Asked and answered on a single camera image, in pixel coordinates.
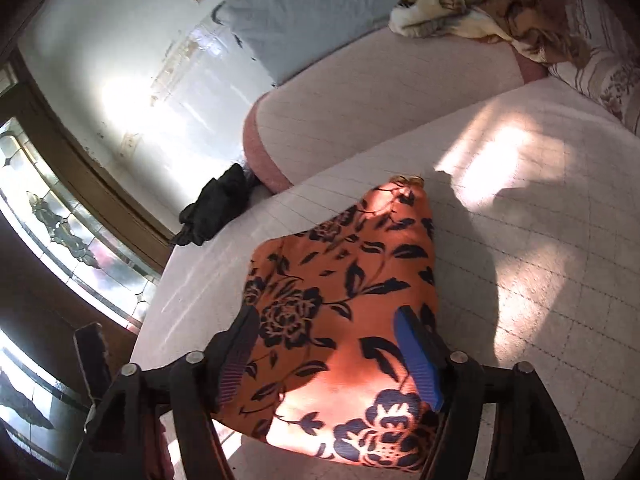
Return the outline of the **grey pillow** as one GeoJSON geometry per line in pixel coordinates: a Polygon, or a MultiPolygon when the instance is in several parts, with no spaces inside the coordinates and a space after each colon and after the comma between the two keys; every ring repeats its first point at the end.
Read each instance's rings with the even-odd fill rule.
{"type": "Polygon", "coordinates": [[[275,84],[386,27],[397,0],[224,0],[213,13],[275,84]]]}

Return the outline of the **stained glass window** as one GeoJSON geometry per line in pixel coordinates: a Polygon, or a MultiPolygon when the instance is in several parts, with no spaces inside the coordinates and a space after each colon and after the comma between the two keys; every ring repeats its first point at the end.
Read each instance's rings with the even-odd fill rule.
{"type": "Polygon", "coordinates": [[[160,274],[81,205],[14,117],[1,123],[1,213],[64,285],[140,332],[160,274]]]}

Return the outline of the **brown cream patterned blanket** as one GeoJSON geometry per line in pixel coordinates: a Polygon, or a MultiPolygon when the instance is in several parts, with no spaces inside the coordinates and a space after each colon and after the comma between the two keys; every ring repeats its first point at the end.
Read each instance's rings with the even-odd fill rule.
{"type": "Polygon", "coordinates": [[[570,30],[566,0],[398,0],[390,30],[407,38],[502,40],[524,58],[584,67],[590,47],[570,30]]]}

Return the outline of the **striped floral bedding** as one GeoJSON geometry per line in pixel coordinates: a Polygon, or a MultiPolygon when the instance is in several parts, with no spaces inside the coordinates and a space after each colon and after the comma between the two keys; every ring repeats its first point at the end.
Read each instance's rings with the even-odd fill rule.
{"type": "Polygon", "coordinates": [[[570,31],[589,47],[587,64],[554,64],[549,73],[639,133],[639,48],[604,0],[567,0],[570,31]]]}

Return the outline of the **quilted pink bed cover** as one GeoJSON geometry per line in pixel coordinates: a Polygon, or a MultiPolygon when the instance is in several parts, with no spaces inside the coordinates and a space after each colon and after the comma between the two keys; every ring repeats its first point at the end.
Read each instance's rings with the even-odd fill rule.
{"type": "Polygon", "coordinates": [[[176,249],[131,359],[165,365],[227,328],[250,254],[418,174],[433,211],[437,326],[489,364],[526,360],[589,479],[639,440],[639,141],[544,78],[378,144],[176,249]]]}

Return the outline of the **brown wooden window frame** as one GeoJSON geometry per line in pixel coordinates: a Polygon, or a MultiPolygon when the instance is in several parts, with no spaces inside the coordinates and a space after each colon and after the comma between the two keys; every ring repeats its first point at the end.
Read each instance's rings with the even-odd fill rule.
{"type": "Polygon", "coordinates": [[[172,251],[171,232],[95,162],[63,125],[13,51],[6,64],[17,83],[1,97],[1,117],[15,117],[66,188],[144,263],[160,273],[172,251]]]}

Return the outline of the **black garment pile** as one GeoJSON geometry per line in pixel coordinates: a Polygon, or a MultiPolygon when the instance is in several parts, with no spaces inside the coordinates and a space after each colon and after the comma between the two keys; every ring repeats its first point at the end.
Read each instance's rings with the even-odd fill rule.
{"type": "Polygon", "coordinates": [[[179,214],[180,231],[171,239],[174,246],[202,246],[229,222],[239,217],[250,202],[259,180],[253,171],[237,162],[219,178],[211,178],[198,199],[179,214]]]}

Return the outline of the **orange floral long-sleeve shirt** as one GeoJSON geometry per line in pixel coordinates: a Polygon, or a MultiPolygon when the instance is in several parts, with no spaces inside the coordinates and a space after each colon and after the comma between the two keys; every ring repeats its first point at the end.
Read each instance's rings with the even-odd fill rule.
{"type": "Polygon", "coordinates": [[[422,468],[438,427],[395,336],[401,307],[437,311],[432,212],[420,178],[394,177],[313,228],[259,245],[243,304],[256,344],[226,427],[335,463],[422,468]]]}

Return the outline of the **pink rolled bolster quilt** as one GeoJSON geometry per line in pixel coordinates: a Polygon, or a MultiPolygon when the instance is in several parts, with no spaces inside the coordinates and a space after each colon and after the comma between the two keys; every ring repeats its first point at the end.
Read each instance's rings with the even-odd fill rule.
{"type": "Polygon", "coordinates": [[[408,39],[381,29],[261,96],[243,148],[259,181],[280,193],[428,122],[544,78],[544,66],[456,36],[408,39]]]}

